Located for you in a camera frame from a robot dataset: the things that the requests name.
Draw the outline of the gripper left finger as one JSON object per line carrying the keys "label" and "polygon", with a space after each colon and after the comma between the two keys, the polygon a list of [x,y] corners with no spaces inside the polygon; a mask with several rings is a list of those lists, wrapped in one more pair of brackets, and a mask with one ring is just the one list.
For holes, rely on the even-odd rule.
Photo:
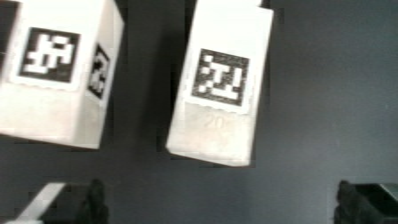
{"label": "gripper left finger", "polygon": [[109,224],[103,182],[50,182],[13,224]]}

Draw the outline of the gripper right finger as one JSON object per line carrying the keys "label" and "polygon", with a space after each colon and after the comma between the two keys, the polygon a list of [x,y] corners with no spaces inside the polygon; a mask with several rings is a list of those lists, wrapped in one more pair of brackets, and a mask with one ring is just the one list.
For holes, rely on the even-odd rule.
{"label": "gripper right finger", "polygon": [[398,224],[398,183],[338,185],[334,224]]}

